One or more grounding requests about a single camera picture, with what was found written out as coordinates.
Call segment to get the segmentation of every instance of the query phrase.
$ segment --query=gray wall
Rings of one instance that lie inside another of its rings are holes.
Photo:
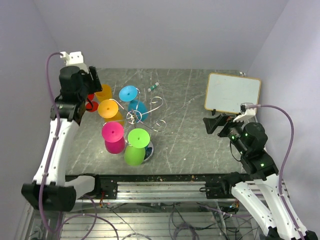
[[[0,233],[14,239],[30,183],[41,162],[49,135],[50,107],[45,60],[57,51],[31,0],[0,1]],[[50,67],[54,89],[60,65]]]
[[[320,1],[290,0],[248,75],[262,79],[260,103],[284,108],[295,126],[284,180],[300,219],[320,235]],[[268,151],[280,167],[290,138],[285,116],[259,110]]]
[[[288,0],[34,0],[59,49],[107,68],[247,71]]]

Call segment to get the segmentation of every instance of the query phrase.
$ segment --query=marble surface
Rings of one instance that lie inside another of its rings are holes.
[[[238,75],[238,71],[201,69],[99,69],[102,84],[108,84],[113,97],[119,100],[119,91],[134,85],[141,91],[140,100],[150,109],[154,96],[163,98],[164,104],[144,121],[155,127],[157,119],[163,119],[167,127],[162,132],[146,129],[151,136],[155,152],[152,159],[139,166],[129,166],[124,154],[106,151],[101,129],[104,120],[98,112],[86,112],[70,149],[66,174],[209,174],[242,172],[242,166],[230,153],[229,140],[217,137],[218,131],[208,135],[202,121],[210,117],[205,110],[205,96],[210,73]],[[147,89],[159,82],[152,92]],[[126,123],[125,132],[132,129]]]

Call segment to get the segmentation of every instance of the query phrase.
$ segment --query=whiteboard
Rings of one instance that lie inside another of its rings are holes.
[[[206,86],[204,108],[237,114],[240,104],[258,104],[261,80],[242,76],[210,73]]]

